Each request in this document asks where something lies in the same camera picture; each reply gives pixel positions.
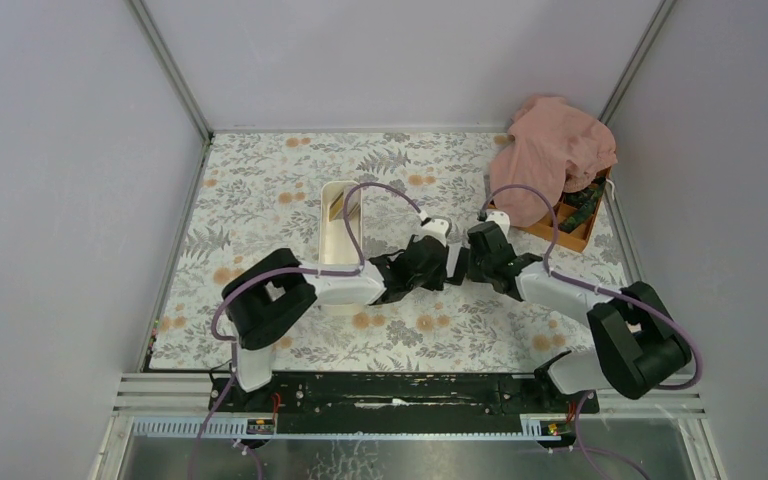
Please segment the cream plastic oblong tray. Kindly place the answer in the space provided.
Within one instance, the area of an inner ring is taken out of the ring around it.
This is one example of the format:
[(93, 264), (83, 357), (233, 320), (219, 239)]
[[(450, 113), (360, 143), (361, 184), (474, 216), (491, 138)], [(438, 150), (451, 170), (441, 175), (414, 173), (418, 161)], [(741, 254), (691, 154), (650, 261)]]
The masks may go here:
[[(320, 195), (320, 224), (319, 224), (319, 250), (318, 259), (320, 264), (325, 265), (356, 265), (359, 262), (359, 255), (349, 238), (348, 230), (344, 220), (328, 220), (328, 207), (331, 200), (346, 186), (355, 187), (358, 182), (351, 180), (332, 181), (323, 185)], [(362, 246), (362, 199), (360, 190), (356, 191), (360, 196), (360, 212), (349, 219), (349, 226), (355, 235), (358, 244)], [(358, 304), (343, 305), (324, 305), (320, 307), (323, 312), (335, 316), (354, 316), (363, 310), (363, 306)]]

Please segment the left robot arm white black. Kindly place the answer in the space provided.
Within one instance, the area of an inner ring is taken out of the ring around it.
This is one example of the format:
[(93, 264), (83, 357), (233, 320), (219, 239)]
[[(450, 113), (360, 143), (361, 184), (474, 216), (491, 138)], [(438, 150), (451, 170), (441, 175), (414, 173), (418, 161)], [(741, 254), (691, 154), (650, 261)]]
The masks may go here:
[(236, 333), (231, 372), (245, 392), (272, 379), (272, 345), (306, 312), (319, 306), (386, 305), (417, 289), (441, 291), (456, 273), (459, 245), (432, 236), (411, 239), (406, 248), (361, 265), (299, 261), (288, 248), (270, 253), (222, 291), (214, 314), (226, 315)]

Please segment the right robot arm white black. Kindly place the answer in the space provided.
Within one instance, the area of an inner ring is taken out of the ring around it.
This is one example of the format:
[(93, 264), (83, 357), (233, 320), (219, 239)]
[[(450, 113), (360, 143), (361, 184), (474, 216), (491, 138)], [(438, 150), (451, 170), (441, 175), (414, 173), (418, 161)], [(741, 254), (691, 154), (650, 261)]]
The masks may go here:
[(593, 347), (563, 352), (534, 370), (545, 391), (573, 395), (612, 388), (637, 400), (693, 359), (654, 289), (638, 281), (618, 292), (546, 268), (542, 257), (519, 255), (497, 223), (467, 233), (467, 277), (514, 300), (538, 304), (588, 326)]

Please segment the wooden organizer box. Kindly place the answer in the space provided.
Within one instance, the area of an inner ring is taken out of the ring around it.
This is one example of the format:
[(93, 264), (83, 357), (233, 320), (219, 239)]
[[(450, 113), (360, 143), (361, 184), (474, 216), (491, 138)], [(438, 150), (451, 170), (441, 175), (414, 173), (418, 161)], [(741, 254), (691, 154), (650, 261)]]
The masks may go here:
[(611, 170), (608, 167), (599, 171), (582, 190), (563, 193), (553, 207), (553, 214), (546, 213), (538, 222), (528, 227), (518, 227), (518, 230), (551, 241), (553, 220), (557, 220), (559, 230), (556, 245), (582, 253), (595, 228), (605, 191), (610, 189)]

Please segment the pink cloth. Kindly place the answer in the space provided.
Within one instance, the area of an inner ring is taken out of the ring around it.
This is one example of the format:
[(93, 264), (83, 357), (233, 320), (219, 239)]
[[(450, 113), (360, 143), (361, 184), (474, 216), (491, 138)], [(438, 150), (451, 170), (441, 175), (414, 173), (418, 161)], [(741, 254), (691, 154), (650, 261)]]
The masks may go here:
[(515, 227), (529, 227), (548, 214), (564, 193), (589, 186), (601, 171), (618, 163), (610, 129), (559, 96), (533, 95), (512, 117), (512, 139), (489, 164), (492, 191), (527, 185), (539, 191), (505, 190), (495, 207)]

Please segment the floral patterned table mat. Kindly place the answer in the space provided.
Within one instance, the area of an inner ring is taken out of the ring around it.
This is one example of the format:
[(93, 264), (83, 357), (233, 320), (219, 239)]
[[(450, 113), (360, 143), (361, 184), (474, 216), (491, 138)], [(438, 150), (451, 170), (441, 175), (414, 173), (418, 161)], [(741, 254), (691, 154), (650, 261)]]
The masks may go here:
[[(210, 327), (222, 289), (268, 253), (319, 253), (320, 192), (333, 180), (364, 184), (362, 248), (404, 247), (414, 205), (447, 218), (462, 240), (488, 188), (498, 133), (224, 133), (212, 143), (166, 304), (152, 370), (202, 370), (230, 345)], [(348, 316), (311, 309), (273, 348), (283, 370), (526, 372), (591, 347), (588, 329), (485, 285), (414, 291)]]

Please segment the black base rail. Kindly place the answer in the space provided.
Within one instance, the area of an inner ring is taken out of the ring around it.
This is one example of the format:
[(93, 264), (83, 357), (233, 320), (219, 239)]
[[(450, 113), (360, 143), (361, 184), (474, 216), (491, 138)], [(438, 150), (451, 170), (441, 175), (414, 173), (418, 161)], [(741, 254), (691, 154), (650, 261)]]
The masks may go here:
[(263, 414), (280, 434), (508, 434), (525, 418), (595, 414), (596, 398), (563, 395), (530, 374), (277, 372), (251, 392), (211, 375), (208, 405)]

